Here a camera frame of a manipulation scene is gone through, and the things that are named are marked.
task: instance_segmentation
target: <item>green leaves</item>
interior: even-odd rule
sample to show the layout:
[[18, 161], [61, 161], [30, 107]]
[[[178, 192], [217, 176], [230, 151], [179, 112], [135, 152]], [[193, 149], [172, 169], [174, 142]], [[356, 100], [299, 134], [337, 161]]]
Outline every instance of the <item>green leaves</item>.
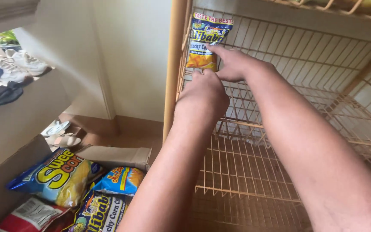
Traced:
[[17, 37], [12, 30], [0, 33], [0, 44], [19, 45]]

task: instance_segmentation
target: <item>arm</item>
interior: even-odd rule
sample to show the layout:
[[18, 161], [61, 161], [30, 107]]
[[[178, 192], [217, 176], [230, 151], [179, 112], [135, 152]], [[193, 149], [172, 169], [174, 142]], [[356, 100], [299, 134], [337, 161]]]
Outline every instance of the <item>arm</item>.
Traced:
[[220, 79], [249, 85], [314, 230], [371, 232], [371, 172], [352, 147], [272, 64], [220, 46], [209, 49], [224, 61]]
[[119, 232], [179, 230], [191, 205], [207, 142], [229, 102], [213, 71], [193, 73], [193, 81], [180, 94], [167, 140], [128, 207]]

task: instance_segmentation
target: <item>chip bag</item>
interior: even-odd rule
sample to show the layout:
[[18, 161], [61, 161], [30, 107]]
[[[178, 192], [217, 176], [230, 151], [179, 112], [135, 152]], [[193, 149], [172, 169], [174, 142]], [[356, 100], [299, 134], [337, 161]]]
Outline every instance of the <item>chip bag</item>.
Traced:
[[31, 197], [0, 223], [0, 232], [48, 232], [49, 225], [69, 209]]
[[134, 196], [144, 179], [144, 173], [138, 168], [117, 167], [98, 182], [93, 190]]
[[87, 182], [102, 173], [100, 165], [59, 148], [13, 179], [7, 188], [32, 193], [69, 208], [80, 203]]
[[217, 55], [209, 51], [206, 44], [221, 43], [233, 28], [233, 20], [214, 18], [200, 13], [194, 13], [191, 20], [193, 29], [190, 54], [186, 67], [212, 69], [217, 71]]
[[84, 197], [74, 224], [63, 232], [115, 232], [131, 197], [90, 190]]

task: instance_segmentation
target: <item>forearm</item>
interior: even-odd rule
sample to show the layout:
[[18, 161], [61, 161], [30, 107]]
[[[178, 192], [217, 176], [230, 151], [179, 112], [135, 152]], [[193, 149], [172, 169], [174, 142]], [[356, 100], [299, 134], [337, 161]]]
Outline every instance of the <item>forearm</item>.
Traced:
[[188, 214], [206, 142], [214, 124], [210, 117], [174, 119], [167, 140], [118, 231], [178, 231], [178, 224]]
[[267, 136], [314, 224], [333, 229], [351, 218], [368, 220], [371, 172], [353, 149], [280, 74], [248, 73]]

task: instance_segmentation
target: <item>hand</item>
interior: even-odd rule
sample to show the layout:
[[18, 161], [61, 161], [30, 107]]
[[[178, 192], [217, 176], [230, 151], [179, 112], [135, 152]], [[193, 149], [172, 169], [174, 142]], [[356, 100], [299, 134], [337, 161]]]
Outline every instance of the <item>hand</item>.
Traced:
[[174, 121], [218, 121], [230, 104], [219, 77], [211, 69], [205, 69], [203, 73], [195, 71], [192, 77], [193, 81], [187, 83], [180, 94]]
[[271, 63], [261, 61], [238, 50], [227, 50], [221, 45], [209, 45], [208, 50], [222, 58], [224, 67], [216, 72], [221, 80], [229, 82], [244, 81], [250, 74], [276, 72]]

